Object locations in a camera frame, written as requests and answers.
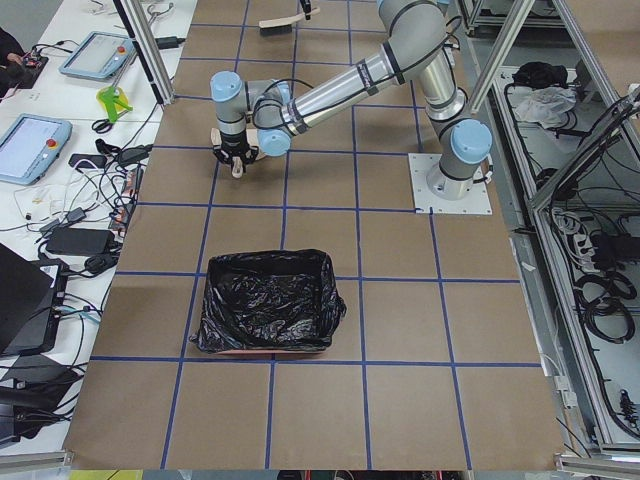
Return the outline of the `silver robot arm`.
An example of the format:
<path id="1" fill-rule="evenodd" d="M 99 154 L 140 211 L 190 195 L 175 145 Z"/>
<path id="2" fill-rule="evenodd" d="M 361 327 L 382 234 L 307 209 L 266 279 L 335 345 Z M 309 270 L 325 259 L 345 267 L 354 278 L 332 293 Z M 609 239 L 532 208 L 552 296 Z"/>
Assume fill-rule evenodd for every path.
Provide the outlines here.
<path id="1" fill-rule="evenodd" d="M 379 50 L 298 97 L 289 79 L 245 81 L 233 71 L 212 76 L 217 118 L 212 151 L 234 177 L 241 177 L 259 155 L 284 155 L 294 137 L 348 107 L 414 81 L 442 148 L 427 185 L 450 201 L 469 193 L 493 139 L 489 128 L 470 116 L 467 96 L 456 83 L 444 50 L 450 33 L 443 10 L 435 1 L 380 1 L 377 12 L 387 33 Z"/>

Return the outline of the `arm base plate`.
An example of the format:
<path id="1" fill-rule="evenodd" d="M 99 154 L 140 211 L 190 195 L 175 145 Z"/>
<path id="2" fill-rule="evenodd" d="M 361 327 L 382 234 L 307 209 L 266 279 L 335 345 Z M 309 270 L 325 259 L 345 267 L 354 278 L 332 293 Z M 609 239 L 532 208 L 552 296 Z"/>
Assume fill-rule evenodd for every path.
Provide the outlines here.
<path id="1" fill-rule="evenodd" d="M 487 181 L 476 169 L 472 179 L 452 180 L 440 169 L 440 154 L 409 153 L 414 211 L 418 214 L 492 215 Z"/>

